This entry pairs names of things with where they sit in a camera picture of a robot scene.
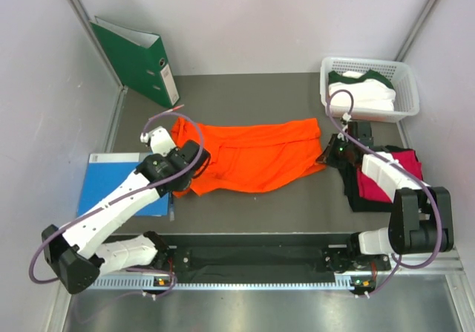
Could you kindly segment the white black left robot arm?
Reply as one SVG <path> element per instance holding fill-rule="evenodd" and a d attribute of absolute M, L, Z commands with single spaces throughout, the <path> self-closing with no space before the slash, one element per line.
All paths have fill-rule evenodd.
<path fill-rule="evenodd" d="M 153 232 L 109 243 L 108 237 L 133 215 L 172 192 L 189 188 L 211 158 L 193 140 L 167 154 L 150 154 L 109 195 L 75 221 L 42 231 L 42 251 L 70 294 L 81 293 L 99 277 L 136 266 L 160 270 L 168 246 Z"/>

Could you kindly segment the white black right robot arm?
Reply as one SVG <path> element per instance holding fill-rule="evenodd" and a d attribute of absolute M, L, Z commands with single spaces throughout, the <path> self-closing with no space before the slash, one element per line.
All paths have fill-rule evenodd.
<path fill-rule="evenodd" d="M 373 145 L 367 121 L 345 120 L 317 162 L 341 169 L 351 165 L 373 180 L 391 199 L 387 228 L 355 233 L 346 251 L 348 264 L 364 269 L 379 254 L 431 253 L 453 249 L 451 196 L 443 187 L 432 187 L 406 170 L 393 153 Z"/>

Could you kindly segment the orange t shirt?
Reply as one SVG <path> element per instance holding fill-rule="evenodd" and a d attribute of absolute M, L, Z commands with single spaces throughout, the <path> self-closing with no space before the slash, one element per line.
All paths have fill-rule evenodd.
<path fill-rule="evenodd" d="M 315 118 L 272 125 L 198 126 L 210 161 L 187 190 L 174 193 L 177 198 L 190 191 L 201 196 L 218 189 L 271 192 L 326 168 L 317 162 L 323 150 Z"/>

